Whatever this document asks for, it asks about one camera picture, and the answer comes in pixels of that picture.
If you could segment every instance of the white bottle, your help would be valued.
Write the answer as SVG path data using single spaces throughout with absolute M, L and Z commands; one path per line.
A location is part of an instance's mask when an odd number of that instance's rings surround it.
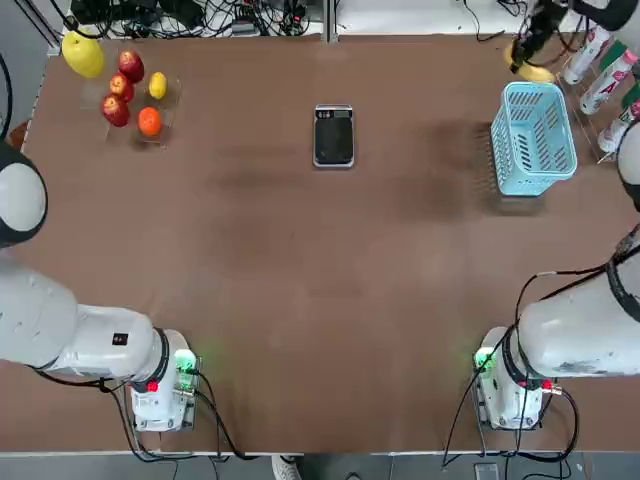
M 640 99 L 622 112 L 622 114 L 611 122 L 609 128 L 605 128 L 598 135 L 598 145 L 603 152 L 613 153 L 620 146 L 622 137 L 633 121 L 640 117 Z
M 611 92 L 627 77 L 637 60 L 638 57 L 629 49 L 620 55 L 620 58 L 609 65 L 584 92 L 580 98 L 580 110 L 587 115 L 596 113 L 600 106 L 607 101 Z
M 563 76 L 569 85 L 575 85 L 582 80 L 585 72 L 610 38 L 611 34 L 600 25 L 589 30 L 586 42 L 580 50 L 571 56 L 571 60 L 564 69 Z

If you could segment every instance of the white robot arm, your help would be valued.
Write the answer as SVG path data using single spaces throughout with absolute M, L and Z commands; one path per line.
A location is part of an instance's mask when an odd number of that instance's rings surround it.
M 35 166 L 0 142 L 0 247 L 33 237 L 47 213 Z M 79 305 L 65 287 L 0 252 L 0 359 L 41 372 L 129 382 L 138 430 L 189 424 L 196 358 L 174 330 L 146 315 Z
M 640 211 L 640 122 L 622 139 L 618 170 Z M 640 247 L 631 249 L 637 230 L 599 271 L 527 305 L 517 329 L 489 331 L 475 365 L 499 345 L 479 375 L 484 420 L 492 428 L 536 426 L 543 380 L 640 374 Z

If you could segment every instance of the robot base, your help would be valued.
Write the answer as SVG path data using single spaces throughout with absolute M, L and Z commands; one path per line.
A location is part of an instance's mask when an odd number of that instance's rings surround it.
M 480 349 L 474 355 L 474 373 L 486 361 L 504 333 L 505 327 L 493 328 L 487 333 Z M 516 384 L 504 365 L 502 346 L 496 350 L 476 380 L 474 389 L 476 415 L 480 425 L 494 430 L 531 430 L 538 425 L 542 405 L 542 390 L 525 389 Z M 521 421 L 524 407 L 524 420 Z
M 185 338 L 175 330 L 164 330 L 169 341 L 169 359 L 164 377 L 147 384 L 146 392 L 131 389 L 136 428 L 144 432 L 177 431 L 193 427 L 195 389 L 199 369 Z

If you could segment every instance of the orange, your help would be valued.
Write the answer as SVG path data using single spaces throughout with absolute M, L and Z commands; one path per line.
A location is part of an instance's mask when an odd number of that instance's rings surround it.
M 162 130 L 162 117 L 153 107 L 145 107 L 138 114 L 138 128 L 149 137 L 154 137 Z

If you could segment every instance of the brown table surface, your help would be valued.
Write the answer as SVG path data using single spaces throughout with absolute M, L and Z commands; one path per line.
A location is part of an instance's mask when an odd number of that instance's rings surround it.
M 439 451 L 485 332 L 533 273 L 600 263 L 636 214 L 615 168 L 576 136 L 575 177 L 541 200 L 495 194 L 488 125 L 513 77 L 506 40 L 472 37 L 143 41 L 179 74 L 166 149 L 106 143 L 81 80 L 49 62 L 26 154 L 50 216 L 15 249 L 78 301 L 180 330 L 246 451 Z M 316 171 L 312 112 L 350 103 L 356 166 Z M 539 282 L 532 300 L 559 285 Z M 112 401 L 0 365 L 0 450 L 125 450 Z M 635 378 L 564 382 L 579 448 L 638 450 Z M 558 401 L 523 448 L 558 450 Z M 452 448 L 479 450 L 471 402 Z M 511 434 L 488 437 L 513 448 Z M 196 431 L 164 450 L 215 450 Z

